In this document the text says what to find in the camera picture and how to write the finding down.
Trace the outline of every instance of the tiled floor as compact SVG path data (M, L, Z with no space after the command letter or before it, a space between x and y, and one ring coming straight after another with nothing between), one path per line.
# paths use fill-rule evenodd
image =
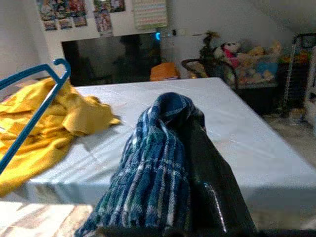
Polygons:
M316 167L316 138L308 124L293 125L288 120L265 117L268 124ZM70 237L91 213L91 206L23 204L0 202L1 237ZM316 215L299 213L252 213L260 229L316 229Z

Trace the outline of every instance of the bed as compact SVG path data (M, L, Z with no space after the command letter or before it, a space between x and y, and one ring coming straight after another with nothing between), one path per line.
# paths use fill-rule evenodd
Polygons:
M316 207L316 171L218 78L77 89L110 104L122 125L78 138L62 162L5 200L96 204L109 187L138 116L160 94L173 91L189 96L204 112L207 134L230 164L249 209Z

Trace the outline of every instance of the yellow cloth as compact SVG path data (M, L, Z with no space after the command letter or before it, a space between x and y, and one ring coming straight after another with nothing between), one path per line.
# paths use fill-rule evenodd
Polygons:
M0 133L0 159L54 85L54 80L47 78L22 88L0 104L0 127L4 129ZM75 136L118 123L109 105L101 104L96 97L81 96L66 82L0 175L0 197L60 162Z

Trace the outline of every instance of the blue plaid fabric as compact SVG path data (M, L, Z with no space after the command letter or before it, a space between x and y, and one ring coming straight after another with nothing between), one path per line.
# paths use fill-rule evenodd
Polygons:
M202 112L176 93L159 96L141 114L109 190L76 237L106 226L190 229L188 167L176 132L190 116L204 127Z

